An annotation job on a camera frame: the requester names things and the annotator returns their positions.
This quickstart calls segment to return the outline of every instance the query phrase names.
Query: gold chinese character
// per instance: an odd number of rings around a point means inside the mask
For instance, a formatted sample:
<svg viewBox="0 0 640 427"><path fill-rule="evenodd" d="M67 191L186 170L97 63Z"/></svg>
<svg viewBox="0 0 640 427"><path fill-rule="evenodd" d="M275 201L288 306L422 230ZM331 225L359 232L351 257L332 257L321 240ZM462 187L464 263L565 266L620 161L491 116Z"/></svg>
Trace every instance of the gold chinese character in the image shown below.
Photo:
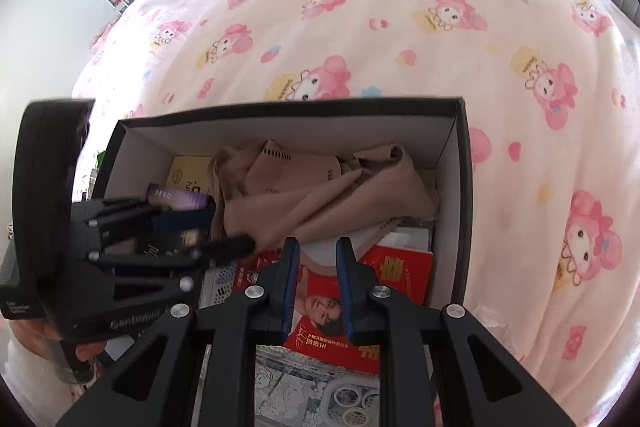
<svg viewBox="0 0 640 427"><path fill-rule="evenodd" d="M402 275L402 259L385 256L385 262L380 266L380 279L398 282Z"/></svg>
<svg viewBox="0 0 640 427"><path fill-rule="evenodd" d="M377 360L380 357L380 350L378 346L361 346L359 347L360 356L363 359Z"/></svg>

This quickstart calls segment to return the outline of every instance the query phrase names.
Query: brown cloth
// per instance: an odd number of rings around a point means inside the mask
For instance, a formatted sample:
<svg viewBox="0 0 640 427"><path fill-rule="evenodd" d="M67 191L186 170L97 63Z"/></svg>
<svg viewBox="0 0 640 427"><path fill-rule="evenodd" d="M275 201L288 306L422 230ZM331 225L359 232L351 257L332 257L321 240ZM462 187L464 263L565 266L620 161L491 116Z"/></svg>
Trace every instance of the brown cloth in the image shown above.
<svg viewBox="0 0 640 427"><path fill-rule="evenodd" d="M274 140L220 150L209 165L213 238L248 233L256 252L333 237L394 217L429 219L438 202L399 144L336 156L293 152Z"/></svg>

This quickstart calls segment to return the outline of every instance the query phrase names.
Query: red package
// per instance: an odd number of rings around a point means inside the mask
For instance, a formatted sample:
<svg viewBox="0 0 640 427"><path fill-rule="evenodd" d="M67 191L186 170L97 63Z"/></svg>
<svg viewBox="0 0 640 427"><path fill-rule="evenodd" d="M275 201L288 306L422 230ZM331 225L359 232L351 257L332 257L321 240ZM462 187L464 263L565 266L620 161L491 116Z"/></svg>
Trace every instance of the red package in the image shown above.
<svg viewBox="0 0 640 427"><path fill-rule="evenodd" d="M233 291L255 284L259 271L280 253L268 252L238 266ZM360 260L376 270L381 283L421 305L427 290L433 254L399 248L371 248ZM378 346L352 346L344 336L338 280L300 267L292 331L285 347L323 362L379 373Z"/></svg>

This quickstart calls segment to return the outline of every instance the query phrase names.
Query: black hair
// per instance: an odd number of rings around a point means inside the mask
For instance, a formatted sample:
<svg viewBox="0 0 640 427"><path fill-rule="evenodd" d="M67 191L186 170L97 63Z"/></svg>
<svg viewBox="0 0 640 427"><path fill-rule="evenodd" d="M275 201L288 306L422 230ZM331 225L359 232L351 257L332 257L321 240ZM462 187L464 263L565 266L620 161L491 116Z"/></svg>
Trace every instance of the black hair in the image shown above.
<svg viewBox="0 0 640 427"><path fill-rule="evenodd" d="M334 301L340 306L340 301L338 299L334 299ZM327 322L324 324L316 324L316 328L318 331L322 333L326 337L341 337L344 335L344 324L342 323L342 310L340 310L340 316L331 320L328 318Z"/></svg>

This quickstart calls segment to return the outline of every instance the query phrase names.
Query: metal bolt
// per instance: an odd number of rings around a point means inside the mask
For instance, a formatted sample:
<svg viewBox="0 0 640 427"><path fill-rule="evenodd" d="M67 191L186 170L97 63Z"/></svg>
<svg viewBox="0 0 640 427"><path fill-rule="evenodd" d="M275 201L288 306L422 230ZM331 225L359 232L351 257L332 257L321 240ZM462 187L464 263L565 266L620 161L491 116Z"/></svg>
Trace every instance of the metal bolt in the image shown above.
<svg viewBox="0 0 640 427"><path fill-rule="evenodd" d="M176 318L180 319L181 317L186 317L189 315L191 309L184 303L174 304L171 307L171 314Z"/></svg>
<svg viewBox="0 0 640 427"><path fill-rule="evenodd" d="M244 290L244 294L250 299L258 299L264 295L264 288L262 286L249 286Z"/></svg>
<svg viewBox="0 0 640 427"><path fill-rule="evenodd" d="M391 288L389 286L373 286L371 289L371 295L377 297L378 299L386 299L391 295Z"/></svg>
<svg viewBox="0 0 640 427"><path fill-rule="evenodd" d="M465 316L465 309L459 304L450 304L447 306L447 315L454 319L460 319Z"/></svg>
<svg viewBox="0 0 640 427"><path fill-rule="evenodd" d="M193 279L191 277L182 277L180 279L180 289L183 292L190 292L193 290Z"/></svg>

